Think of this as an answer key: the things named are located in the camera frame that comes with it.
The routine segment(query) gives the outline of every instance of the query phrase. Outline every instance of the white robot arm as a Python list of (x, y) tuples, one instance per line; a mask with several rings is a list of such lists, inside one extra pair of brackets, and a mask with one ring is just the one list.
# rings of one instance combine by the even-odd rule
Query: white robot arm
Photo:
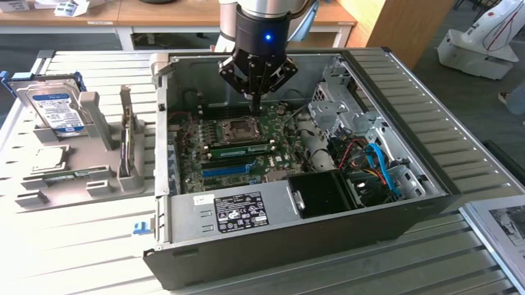
[(463, 41), (488, 52), (502, 49), (525, 25), (523, 5), (523, 0), (502, 0), (463, 33)]
[(518, 61), (510, 41), (525, 25), (525, 0), (502, 0), (463, 33), (450, 29), (439, 62), (474, 76), (500, 79)]

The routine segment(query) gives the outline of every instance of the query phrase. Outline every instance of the red cable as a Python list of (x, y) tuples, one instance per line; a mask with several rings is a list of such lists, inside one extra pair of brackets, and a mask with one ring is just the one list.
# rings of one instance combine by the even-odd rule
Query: red cable
[(357, 140), (352, 140), (351, 143), (347, 145), (347, 148), (345, 148), (345, 151), (344, 151), (344, 154), (343, 154), (343, 158), (341, 158), (341, 160), (340, 160), (340, 163), (339, 163), (339, 166), (336, 167), (336, 169), (340, 169), (340, 168), (341, 168), (341, 166), (343, 166), (343, 164), (344, 164), (344, 160), (345, 160), (347, 153), (349, 152), (349, 148), (351, 148), (351, 146), (353, 145), (353, 143), (356, 143), (356, 142), (357, 142)]
[(170, 119), (176, 114), (184, 114), (184, 115), (186, 115), (186, 116), (188, 116), (188, 120), (189, 120), (188, 131), (184, 133), (184, 135), (182, 135), (182, 137), (181, 137), (181, 144), (184, 144), (184, 139), (185, 139), (185, 137), (189, 135), (189, 131), (190, 131), (192, 127), (193, 127), (193, 120), (192, 120), (192, 118), (190, 118), (190, 113), (188, 113), (188, 112), (180, 112), (180, 111), (172, 112), (170, 115), (169, 115), (169, 117), (166, 118), (166, 120), (169, 121), (169, 119)]
[(376, 169), (372, 169), (372, 170), (375, 171), (376, 175), (379, 176), (380, 182), (381, 182), (383, 184), (385, 184), (384, 176), (380, 174), (380, 172), (379, 172)]
[(486, 48), (486, 51), (490, 51), (490, 46), (494, 44), (495, 40), (499, 38), (500, 33), (504, 31), (506, 26), (511, 23), (511, 20), (514, 19), (514, 16), (516, 15), (516, 13), (519, 12), (519, 9), (516, 10), (516, 12), (514, 13), (514, 15), (511, 16), (510, 20), (507, 21), (507, 23), (504, 24), (504, 26), (502, 27), (498, 35), (495, 36), (494, 40), (491, 40), (488, 47)]

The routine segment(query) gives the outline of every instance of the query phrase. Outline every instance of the floor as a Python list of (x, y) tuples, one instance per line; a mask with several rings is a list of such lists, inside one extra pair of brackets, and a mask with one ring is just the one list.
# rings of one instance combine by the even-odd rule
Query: floor
[(476, 12), (464, 1), (458, 10), (452, 10), (426, 48), (419, 62), (412, 69), (424, 86), (443, 102), (459, 121), (476, 138), (492, 140), (512, 160), (525, 167), (525, 116), (514, 116), (496, 100), (499, 91), (511, 91), (525, 77), (525, 44), (522, 38), (514, 38), (511, 47), (519, 59), (500, 81), (474, 77), (439, 64), (435, 48), (448, 29), (466, 31), (472, 24)]
[[(467, 1), (452, 10), (440, 25), (434, 39), (415, 66), (414, 73), (455, 114), (478, 139), (492, 140), (514, 161), (525, 167), (525, 117), (511, 115), (496, 100), (496, 93), (511, 90), (525, 76), (525, 44), (511, 43), (520, 60), (503, 80), (491, 81), (472, 77), (442, 66), (436, 59), (435, 47), (450, 28), (464, 31), (472, 23), (476, 12)], [(157, 48), (205, 48), (216, 36), (197, 38), (193, 34), (157, 38)], [(112, 34), (54, 34), (54, 35), (0, 35), (0, 71), (27, 71), (39, 50), (120, 50)], [(0, 124), (9, 111), (13, 98), (0, 88)]]

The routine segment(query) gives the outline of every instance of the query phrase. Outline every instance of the wooden desk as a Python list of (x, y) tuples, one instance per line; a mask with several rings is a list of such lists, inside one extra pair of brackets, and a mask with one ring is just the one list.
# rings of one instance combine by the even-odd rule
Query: wooden desk
[[(132, 50), (132, 33), (217, 33), (218, 1), (176, 0), (150, 5), (121, 0), (117, 35), (124, 50)], [(333, 47), (344, 47), (355, 18), (336, 1), (320, 1), (311, 32), (333, 32)]]
[[(169, 4), (150, 5), (138, 0), (121, 0), (117, 23), (120, 26), (217, 26), (218, 1), (177, 0)], [(336, 1), (320, 1), (315, 26), (355, 23), (355, 18)]]
[(55, 17), (53, 9), (30, 9), (0, 13), (0, 26), (114, 26), (120, 0), (104, 3), (77, 17)]
[[(332, 47), (345, 46), (355, 24), (355, 18), (336, 1), (320, 1), (309, 31), (333, 33)], [(114, 0), (93, 7), (78, 17), (54, 17), (51, 9), (0, 13), (0, 34), (113, 33), (122, 50), (134, 49), (133, 33), (217, 32), (217, 0), (176, 0), (162, 5), (145, 4), (138, 0)]]

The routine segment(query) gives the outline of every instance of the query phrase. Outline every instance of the metal workbench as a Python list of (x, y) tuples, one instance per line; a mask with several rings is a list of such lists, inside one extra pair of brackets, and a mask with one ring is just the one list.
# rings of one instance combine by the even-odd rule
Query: metal workbench
[[(525, 189), (393, 55), (381, 49), (351, 49), (351, 53), (464, 196), (440, 216), (416, 224), (395, 241), (172, 294), (515, 292), (456, 208), (470, 200), (525, 194)], [(88, 90), (100, 93), (108, 122), (120, 120), (117, 91), (121, 84), (130, 85), (133, 110), (148, 128), (145, 181), (152, 183), (156, 95), (149, 84), (149, 54), (57, 52), (51, 59), (35, 61), (33, 73), (80, 71)], [(371, 106), (365, 95), (359, 94)], [(0, 195), (9, 192), (15, 182), (11, 176), (17, 161), (26, 155), (23, 151), (37, 144), (30, 120), (15, 103), (0, 133), (7, 137)], [(141, 261), (144, 240), (130, 237), (133, 222), (153, 213), (152, 197), (86, 202), (18, 214), (13, 213), (19, 210), (15, 207), (9, 196), (0, 197), (0, 222), (7, 224), (2, 240), (9, 241), (0, 246), (6, 259), (2, 266), (9, 266), (0, 279), (7, 282), (0, 283), (0, 294), (168, 294)]]

